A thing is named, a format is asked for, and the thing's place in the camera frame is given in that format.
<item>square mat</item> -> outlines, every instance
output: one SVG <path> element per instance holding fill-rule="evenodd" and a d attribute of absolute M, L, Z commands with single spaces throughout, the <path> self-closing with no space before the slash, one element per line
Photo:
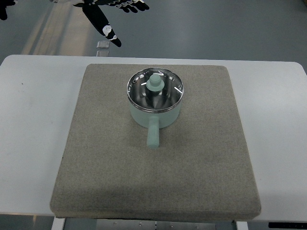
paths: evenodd
<path fill-rule="evenodd" d="M 176 73 L 185 92 L 160 147 L 130 115 L 130 77 Z M 223 66 L 91 64 L 82 81 L 50 208 L 56 217 L 202 222 L 248 220 L 260 200 Z"/>

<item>mint green saucepan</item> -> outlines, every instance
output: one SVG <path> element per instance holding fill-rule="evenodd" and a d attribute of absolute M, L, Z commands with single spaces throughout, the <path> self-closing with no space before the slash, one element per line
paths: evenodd
<path fill-rule="evenodd" d="M 162 68 L 148 68 L 134 74 L 127 85 L 133 119 L 148 128 L 147 146 L 159 147 L 159 129 L 178 117 L 183 96 L 181 79 Z"/>

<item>stainless steel rim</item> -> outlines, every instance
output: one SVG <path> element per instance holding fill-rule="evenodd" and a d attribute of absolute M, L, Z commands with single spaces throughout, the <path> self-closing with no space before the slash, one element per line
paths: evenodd
<path fill-rule="evenodd" d="M 142 106 L 136 104 L 136 103 L 131 99 L 131 97 L 130 97 L 130 95 L 129 95 L 129 92 L 128 92 L 128 87 L 129 87 L 129 84 L 131 83 L 132 78 L 133 78 L 135 75 L 138 75 L 138 74 L 140 74 L 140 73 L 142 73 L 142 72 L 145 72 L 145 71 L 148 71 L 148 70 L 151 70 L 151 69 L 167 70 L 168 72 L 174 74 L 174 75 L 179 79 L 179 81 L 180 81 L 180 83 L 181 83 L 181 85 L 182 85 L 182 90 L 181 90 L 182 94 L 181 94 L 179 100 L 178 100 L 175 104 L 173 104 L 172 106 L 170 106 L 170 107 L 168 107 L 168 108 L 165 108 L 165 109 L 148 109 L 148 108 L 144 108 L 144 107 L 142 107 Z M 131 78 L 129 79 L 128 84 L 127 84 L 127 96 L 128 96 L 128 99 L 129 99 L 130 103 L 131 103 L 135 108 L 137 108 L 137 109 L 139 109 L 139 110 L 141 110 L 141 111 L 143 111 L 143 112 L 152 113 L 152 114 L 165 113 L 165 112 L 168 112 L 168 111 L 172 110 L 172 109 L 175 108 L 177 105 L 179 105 L 179 103 L 180 103 L 181 100 L 182 100 L 183 94 L 184 94 L 184 86 L 183 86 L 183 83 L 182 83 L 180 77 L 179 77 L 177 74 L 175 74 L 174 72 L 172 72 L 172 71 L 170 71 L 170 70 L 168 70 L 168 69 L 159 68 L 159 67 L 146 68 L 146 69 L 143 69 L 143 70 L 138 71 L 137 73 L 135 73 L 135 74 L 133 74 L 133 75 L 131 76 Z"/>

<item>glass lid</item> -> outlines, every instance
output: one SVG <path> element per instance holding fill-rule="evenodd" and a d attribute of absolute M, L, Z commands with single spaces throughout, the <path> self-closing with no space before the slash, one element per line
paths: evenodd
<path fill-rule="evenodd" d="M 149 113 L 163 113 L 176 107 L 183 92 L 181 79 L 162 68 L 143 69 L 134 74 L 127 85 L 130 102 Z"/>

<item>lid knob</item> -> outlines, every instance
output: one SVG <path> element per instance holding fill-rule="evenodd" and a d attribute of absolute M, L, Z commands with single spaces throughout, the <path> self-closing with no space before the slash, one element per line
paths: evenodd
<path fill-rule="evenodd" d="M 160 75 L 153 74 L 147 81 L 146 87 L 153 92 L 160 91 L 164 88 L 164 81 L 162 81 Z"/>

